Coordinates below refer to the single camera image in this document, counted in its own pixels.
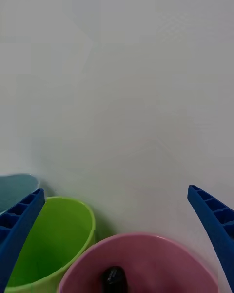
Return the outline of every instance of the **pink plastic bin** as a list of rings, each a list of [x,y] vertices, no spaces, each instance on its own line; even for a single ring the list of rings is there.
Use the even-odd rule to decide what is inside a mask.
[[[153,234],[119,234],[88,249],[63,277],[58,293],[101,293],[100,276],[124,268],[129,293],[218,293],[209,271],[181,245]]]

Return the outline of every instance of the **blue plastic rail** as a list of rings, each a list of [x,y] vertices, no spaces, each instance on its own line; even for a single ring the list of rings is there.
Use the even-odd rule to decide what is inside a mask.
[[[234,211],[196,186],[188,200],[205,228],[234,293]]]
[[[44,190],[38,189],[0,216],[0,293],[44,203]]]

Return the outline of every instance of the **black object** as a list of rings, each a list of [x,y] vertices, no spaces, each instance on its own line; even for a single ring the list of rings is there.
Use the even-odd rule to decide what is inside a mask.
[[[108,268],[102,275],[102,293],[127,293],[128,285],[122,267]]]

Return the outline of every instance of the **white background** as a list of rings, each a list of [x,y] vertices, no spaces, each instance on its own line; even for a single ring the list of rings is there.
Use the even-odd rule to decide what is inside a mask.
[[[187,188],[234,208],[233,116],[234,0],[0,0],[0,172],[185,244],[224,293]]]

